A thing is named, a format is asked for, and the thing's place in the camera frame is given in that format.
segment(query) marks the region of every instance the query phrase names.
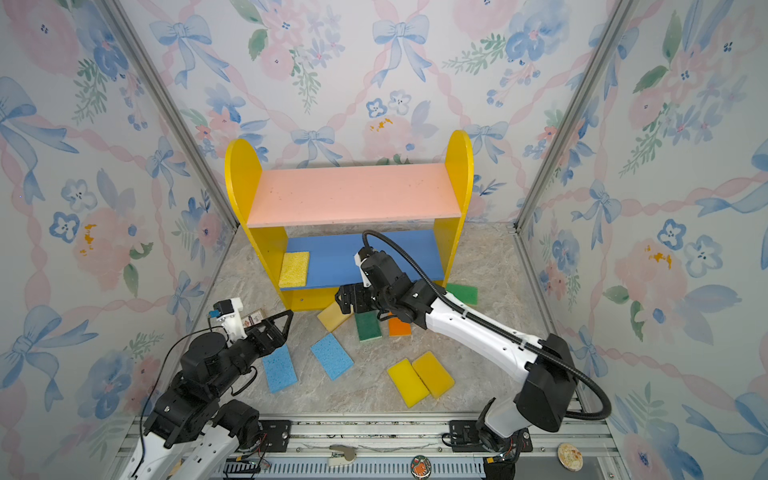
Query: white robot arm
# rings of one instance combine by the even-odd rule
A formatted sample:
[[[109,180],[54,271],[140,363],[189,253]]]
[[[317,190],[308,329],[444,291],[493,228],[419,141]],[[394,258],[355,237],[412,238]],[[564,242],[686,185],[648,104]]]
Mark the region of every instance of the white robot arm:
[[[368,236],[389,245],[421,279],[412,282],[390,255],[371,248]],[[355,264],[363,282],[339,288],[336,302],[342,312],[378,310],[449,336],[491,360],[523,385],[514,398],[492,400],[481,414],[478,434],[487,450],[497,452],[510,445],[512,434],[531,424],[556,432],[564,417],[602,420],[611,414],[608,397],[574,367],[568,344],[562,338],[551,334],[540,339],[518,332],[466,306],[435,285],[407,252],[381,233],[366,230],[362,242]],[[567,411],[578,380],[602,401],[600,412]]]

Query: green sponge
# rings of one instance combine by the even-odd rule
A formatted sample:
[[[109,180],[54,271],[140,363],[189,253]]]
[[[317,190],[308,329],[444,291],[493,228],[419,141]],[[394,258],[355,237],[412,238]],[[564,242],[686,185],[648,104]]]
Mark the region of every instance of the green sponge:
[[[380,339],[382,337],[378,311],[373,310],[372,312],[355,313],[355,323],[357,323],[357,336],[360,338],[361,342]]]
[[[468,285],[457,285],[456,283],[449,283],[445,288],[450,293],[458,298],[460,301],[467,305],[478,304],[478,287]]]

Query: black cable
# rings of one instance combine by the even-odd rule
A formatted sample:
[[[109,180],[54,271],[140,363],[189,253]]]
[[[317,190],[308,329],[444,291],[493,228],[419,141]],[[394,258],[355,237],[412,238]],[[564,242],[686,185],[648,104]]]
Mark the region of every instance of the black cable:
[[[523,429],[518,430],[517,439],[515,440],[515,454],[506,462],[516,463],[520,458],[520,452],[523,449]]]
[[[187,335],[182,336],[181,338],[179,338],[179,340],[177,340],[176,343],[171,345],[170,348],[168,349],[168,353],[165,354],[165,358],[163,359],[163,362],[160,365],[160,371],[157,372],[157,380],[154,381],[154,385],[152,385],[152,390],[149,392],[149,396],[147,397],[147,401],[144,402],[144,406],[141,408],[141,412],[139,412],[139,439],[141,439],[141,459],[139,460],[138,465],[136,465],[136,469],[131,474],[131,477],[135,477],[136,476],[136,473],[139,471],[139,468],[141,468],[141,464],[144,463],[144,456],[147,453],[147,446],[144,444],[144,432],[142,432],[142,429],[143,429],[142,425],[144,424],[144,410],[147,409],[147,406],[149,405],[149,402],[152,399],[152,395],[154,394],[154,391],[157,388],[157,384],[160,382],[160,376],[163,374],[163,367],[165,367],[165,363],[168,360],[168,356],[170,355],[170,352],[173,351],[173,349],[174,349],[174,347],[176,345],[181,343],[181,340],[186,339],[188,337],[191,337],[192,335],[196,335],[198,333],[205,333],[205,332],[208,332],[208,331],[213,331],[214,328],[219,329],[219,328],[224,328],[224,327],[222,327],[221,325],[217,325],[217,326],[211,327],[210,330],[209,329],[202,329],[202,330],[198,330],[196,332],[188,333]]]
[[[364,232],[362,232],[362,244],[368,248],[370,248],[370,245],[368,244],[368,238],[367,238],[368,235],[376,237],[382,242],[392,247],[395,252],[399,253],[400,256],[403,259],[405,259],[405,261],[408,262],[408,264],[412,266],[414,270],[416,270],[419,276],[423,278],[424,281],[426,281],[427,285],[429,285],[432,291],[435,292],[435,295],[437,295],[437,297],[443,303],[451,307],[451,309],[454,310],[455,312],[461,313],[462,315],[465,314],[465,311],[463,308],[456,305],[451,300],[448,300],[448,298],[446,298],[445,295],[440,293],[440,290],[438,290],[437,286],[429,279],[427,274],[424,273],[424,270],[422,270],[422,268],[416,263],[416,261],[413,258],[411,258],[411,256],[408,255],[408,253],[405,250],[403,250],[400,247],[400,245],[393,242],[386,235],[382,233],[379,233],[375,230],[365,230]],[[493,323],[490,323],[485,319],[480,318],[479,316],[476,316],[472,312],[466,312],[466,317],[472,320],[473,322],[477,323],[478,325],[484,326],[485,328],[491,330],[492,332],[497,333],[500,336],[503,336],[504,338],[512,341],[513,343],[516,343],[518,345],[522,345],[524,343],[520,337],[506,331],[505,329],[502,329],[494,325]],[[579,420],[605,420],[611,415],[611,401],[608,398],[608,396],[605,394],[603,389],[600,388],[600,386],[597,383],[595,383],[594,380],[586,376],[581,370],[568,365],[566,362],[563,362],[558,357],[550,354],[549,352],[545,352],[544,350],[538,348],[537,346],[534,346],[530,343],[525,343],[525,348],[528,351],[535,353],[537,356],[541,356],[547,361],[554,363],[555,365],[559,366],[560,368],[566,370],[567,372],[575,376],[577,379],[581,380],[600,399],[600,402],[603,406],[602,410],[596,413],[572,412],[571,410],[567,410],[565,412],[566,417],[570,419],[579,419]]]
[[[445,441],[445,437],[446,436],[449,436],[449,437],[451,437],[451,440],[454,440],[454,439],[458,438],[458,435],[454,435],[452,433],[446,432],[446,433],[443,433],[441,435],[441,437],[440,437],[440,440],[442,441],[442,444],[445,445],[446,447],[451,447],[452,449],[455,448],[455,447],[475,447],[475,446],[479,447],[480,445],[482,445],[482,443],[480,443],[480,442],[462,443],[461,445],[457,444],[457,443],[454,443],[454,442],[446,442]]]

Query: orange sponge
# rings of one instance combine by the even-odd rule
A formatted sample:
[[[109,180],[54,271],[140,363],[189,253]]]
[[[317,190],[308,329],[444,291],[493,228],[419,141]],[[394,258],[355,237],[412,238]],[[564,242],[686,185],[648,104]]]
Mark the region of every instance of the orange sponge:
[[[410,323],[401,322],[399,318],[389,319],[389,336],[406,336],[410,334]]]

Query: round sticker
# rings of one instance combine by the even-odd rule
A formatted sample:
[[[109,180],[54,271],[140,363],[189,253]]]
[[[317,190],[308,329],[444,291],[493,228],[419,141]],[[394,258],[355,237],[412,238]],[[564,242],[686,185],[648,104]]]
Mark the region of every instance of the round sticker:
[[[565,468],[572,472],[578,472],[584,466],[581,452],[570,443],[561,443],[558,447],[558,458]]]
[[[417,455],[411,460],[411,475],[413,478],[429,478],[432,474],[432,463],[424,455]]]

